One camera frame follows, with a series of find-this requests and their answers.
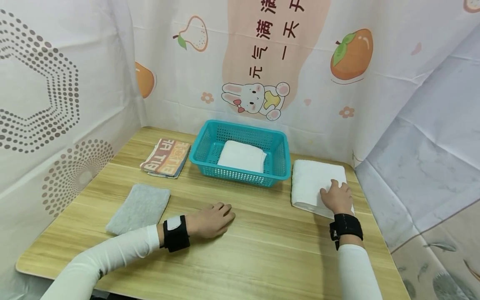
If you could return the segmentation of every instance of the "right hand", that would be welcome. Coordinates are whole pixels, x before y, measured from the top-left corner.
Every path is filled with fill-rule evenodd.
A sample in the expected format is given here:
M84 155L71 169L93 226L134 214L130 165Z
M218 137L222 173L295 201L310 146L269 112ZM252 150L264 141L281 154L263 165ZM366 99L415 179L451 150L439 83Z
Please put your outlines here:
M322 202L334 215L354 215L351 211L353 203L352 192L346 183L343 182L342 186L338 187L338 181L332 179L330 190L327 192L325 189L320 189L320 196L322 197Z
M201 211L185 216L189 236L199 236L211 239L224 234L228 224L235 218L230 204L221 202L202 209Z

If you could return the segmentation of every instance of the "fabric backdrop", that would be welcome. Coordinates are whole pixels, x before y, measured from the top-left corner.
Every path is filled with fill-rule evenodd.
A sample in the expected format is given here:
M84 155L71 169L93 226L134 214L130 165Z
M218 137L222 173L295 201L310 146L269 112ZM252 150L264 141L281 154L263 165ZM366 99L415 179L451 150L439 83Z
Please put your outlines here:
M356 166L480 22L465 2L130 0L148 123L278 129L295 153Z
M0 298L18 257L141 127L124 1L0 0Z
M357 168L412 299L480 299L478 78L480 25Z

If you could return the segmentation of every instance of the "folded white towel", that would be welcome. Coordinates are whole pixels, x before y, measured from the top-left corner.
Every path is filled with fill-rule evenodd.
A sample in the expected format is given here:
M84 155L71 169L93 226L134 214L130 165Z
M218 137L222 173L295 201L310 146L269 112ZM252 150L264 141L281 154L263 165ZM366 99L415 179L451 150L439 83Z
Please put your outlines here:
M321 188L330 190L332 179L337 180L339 185L346 183L345 168L312 160L296 160L293 163L292 205L334 219L333 213L325 207L319 193Z
M223 147L219 166L263 173L267 154L262 149L235 141L227 141Z

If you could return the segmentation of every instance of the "wrist strap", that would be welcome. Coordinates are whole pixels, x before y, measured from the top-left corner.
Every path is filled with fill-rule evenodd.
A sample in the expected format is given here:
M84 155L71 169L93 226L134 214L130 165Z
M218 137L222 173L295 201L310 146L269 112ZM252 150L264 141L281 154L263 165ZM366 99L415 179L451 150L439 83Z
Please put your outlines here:
M340 248L340 237L344 234L351 234L363 240L363 231L360 221L348 214L334 215L335 222L330 223L330 238L335 241L335 247Z
M164 247L175 252L190 247L185 216L175 216L163 222Z

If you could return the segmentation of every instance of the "blue plastic basket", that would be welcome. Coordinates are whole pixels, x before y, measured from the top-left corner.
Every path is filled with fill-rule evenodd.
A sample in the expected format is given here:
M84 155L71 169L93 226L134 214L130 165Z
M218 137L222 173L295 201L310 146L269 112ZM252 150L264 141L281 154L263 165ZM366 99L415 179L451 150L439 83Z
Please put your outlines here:
M217 165L226 141L259 147L266 154L264 172L257 173ZM206 176L271 187L290 177L290 153L283 132L235 123L209 120L200 130L190 152L190 161Z

